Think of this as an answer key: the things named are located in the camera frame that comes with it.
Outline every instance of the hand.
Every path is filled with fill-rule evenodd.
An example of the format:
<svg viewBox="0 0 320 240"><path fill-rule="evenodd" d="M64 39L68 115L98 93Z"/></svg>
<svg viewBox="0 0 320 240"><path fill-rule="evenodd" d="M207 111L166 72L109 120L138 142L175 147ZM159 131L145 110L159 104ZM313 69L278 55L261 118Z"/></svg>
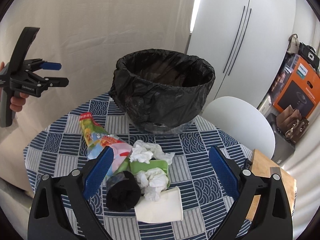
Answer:
<svg viewBox="0 0 320 240"><path fill-rule="evenodd" d="M4 62L1 62L0 63L0 71L3 70L3 68L4 68ZM10 109L12 111L20 112L22 110L22 107L26 103L26 98L29 97L29 95L26 95L24 93L20 93L20 96L21 96L21 98L15 98L15 97L11 98Z"/></svg>

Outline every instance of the snack bag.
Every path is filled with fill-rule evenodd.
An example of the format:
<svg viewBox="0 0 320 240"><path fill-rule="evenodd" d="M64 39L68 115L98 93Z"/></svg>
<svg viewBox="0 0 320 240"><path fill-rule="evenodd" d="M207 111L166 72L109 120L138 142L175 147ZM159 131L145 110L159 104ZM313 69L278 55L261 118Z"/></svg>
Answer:
<svg viewBox="0 0 320 240"><path fill-rule="evenodd" d="M110 177L113 174L126 171L129 165L127 156L130 154L132 146L119 139L118 136L107 133L101 125L95 122L91 113L81 114L79 121L84 140L88 146L88 159L98 157L104 147L110 146L113 149L114 160L107 176Z"/></svg>

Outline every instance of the cabinet door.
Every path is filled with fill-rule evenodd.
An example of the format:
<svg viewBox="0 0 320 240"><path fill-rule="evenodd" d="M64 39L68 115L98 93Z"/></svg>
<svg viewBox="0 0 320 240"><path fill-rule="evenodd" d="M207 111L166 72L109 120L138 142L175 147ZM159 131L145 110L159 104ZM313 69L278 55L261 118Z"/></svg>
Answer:
<svg viewBox="0 0 320 240"><path fill-rule="evenodd" d="M216 98L232 96L257 107L283 61L296 0L250 0L250 17L235 63Z"/></svg>
<svg viewBox="0 0 320 240"><path fill-rule="evenodd" d="M188 55L208 61L214 68L216 80L207 102L216 96L223 81L233 44L239 40L249 0L201 0L191 35Z"/></svg>

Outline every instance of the black cloth roll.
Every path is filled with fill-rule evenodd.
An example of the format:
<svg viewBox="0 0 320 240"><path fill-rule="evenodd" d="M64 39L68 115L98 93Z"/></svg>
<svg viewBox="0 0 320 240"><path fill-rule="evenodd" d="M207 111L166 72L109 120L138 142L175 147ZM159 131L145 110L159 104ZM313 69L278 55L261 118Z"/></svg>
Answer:
<svg viewBox="0 0 320 240"><path fill-rule="evenodd" d="M111 176L106 183L108 209L123 212L133 208L141 197L141 189L129 171Z"/></svg>

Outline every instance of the blue gripper pad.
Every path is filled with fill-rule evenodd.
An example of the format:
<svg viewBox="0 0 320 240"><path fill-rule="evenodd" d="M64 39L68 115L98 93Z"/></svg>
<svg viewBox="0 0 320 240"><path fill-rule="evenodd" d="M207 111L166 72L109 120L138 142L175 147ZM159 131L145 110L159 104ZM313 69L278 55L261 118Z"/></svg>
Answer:
<svg viewBox="0 0 320 240"><path fill-rule="evenodd" d="M54 62L44 62L40 65L40 68L42 69L48 69L48 70L60 70L61 64L60 63L54 63Z"/></svg>
<svg viewBox="0 0 320 240"><path fill-rule="evenodd" d="M209 160L225 192L236 201L240 195L238 179L215 147L209 150Z"/></svg>
<svg viewBox="0 0 320 240"><path fill-rule="evenodd" d="M108 147L108 149L97 161L96 165L91 169L91 172L88 174L87 178L84 181L84 190L82 194L85 199L89 199L97 193L104 177L106 176L113 162L113 158L113 150L111 147Z"/></svg>

